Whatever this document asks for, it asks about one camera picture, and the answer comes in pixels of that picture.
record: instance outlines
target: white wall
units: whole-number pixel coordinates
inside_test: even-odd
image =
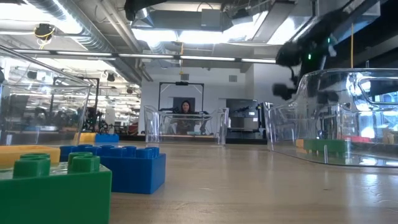
[[[288,68],[271,64],[253,64],[246,72],[245,95],[247,99],[258,102],[282,104],[285,101],[272,93],[272,86],[275,83],[283,83],[293,87],[290,81],[291,71]]]
[[[144,106],[151,105],[158,109],[159,82],[179,82],[179,68],[147,68],[148,73],[154,79],[153,82],[142,82],[141,111],[139,119],[139,132],[145,129],[144,126]],[[233,68],[213,68],[210,71],[203,68],[184,68],[184,73],[190,74],[190,83],[204,83],[203,110],[211,113],[219,107],[226,106],[227,98],[245,99],[245,74],[240,73],[239,69]],[[237,75],[236,83],[229,82],[230,75]],[[161,94],[160,107],[172,107],[173,97],[194,97],[195,110],[201,110],[201,94],[192,86],[170,85]]]

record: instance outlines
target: green lego brick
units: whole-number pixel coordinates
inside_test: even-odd
[[[0,170],[1,224],[108,223],[112,173],[99,157],[50,167],[44,155],[21,156]]]
[[[349,148],[348,142],[345,140],[330,140],[330,139],[304,139],[304,149],[311,150],[316,154],[316,151],[323,153],[325,145],[328,152],[346,152]]]
[[[304,139],[304,149],[305,150],[315,150],[316,139]]]
[[[317,139],[315,150],[323,152],[325,146],[327,146],[328,152],[346,152],[348,147],[345,140]]]

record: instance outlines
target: blue lego brick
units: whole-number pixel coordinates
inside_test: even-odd
[[[86,152],[86,147],[93,147],[91,144],[80,144],[78,146],[61,146],[60,162],[68,162],[68,156],[71,152]]]
[[[101,164],[112,171],[112,192],[152,194],[165,181],[166,154],[158,147],[61,146],[61,156],[68,152],[100,156]]]
[[[118,143],[118,134],[96,134],[95,143]]]

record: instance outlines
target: lego stud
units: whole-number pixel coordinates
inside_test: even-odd
[[[68,169],[72,166],[73,158],[76,156],[92,156],[91,152],[73,152],[68,156]]]
[[[84,149],[85,152],[91,152],[94,156],[100,156],[102,148],[100,147],[85,147]]]
[[[76,156],[72,160],[72,172],[98,172],[100,160],[99,156]]]
[[[60,146],[61,149],[61,155],[69,155],[69,153],[71,152],[75,152],[77,151],[77,147],[76,146]]]
[[[107,156],[122,157],[123,148],[113,147],[107,151]]]
[[[153,151],[153,158],[159,157],[160,150],[159,147],[146,147],[146,149],[152,149]]]
[[[51,160],[45,157],[27,157],[14,163],[12,178],[45,177],[50,175]]]
[[[103,149],[111,149],[113,147],[114,146],[112,146],[112,145],[103,145],[103,146],[101,146],[101,148],[103,148]]]
[[[91,145],[91,144],[80,144],[80,145],[77,146],[77,149],[78,149],[79,151],[82,151],[82,150],[84,150],[84,148],[86,148],[86,147],[93,147],[93,145]]]
[[[152,149],[137,149],[136,158],[139,159],[152,159],[153,151]]]
[[[23,158],[32,158],[32,157],[50,158],[50,154],[49,153],[27,153],[27,154],[21,155],[20,158],[23,159]]]
[[[123,157],[135,157],[136,156],[136,150],[137,150],[136,146],[124,146],[123,148],[126,149],[123,151]]]

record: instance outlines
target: yellow lego brick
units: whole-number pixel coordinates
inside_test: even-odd
[[[296,147],[303,149],[304,148],[304,140],[303,139],[296,140]]]
[[[48,153],[51,163],[60,162],[60,149],[48,146],[0,146],[0,167],[9,168],[21,155],[27,153]]]
[[[96,133],[80,133],[79,144],[94,144]],[[75,134],[73,142],[77,144],[78,133]]]

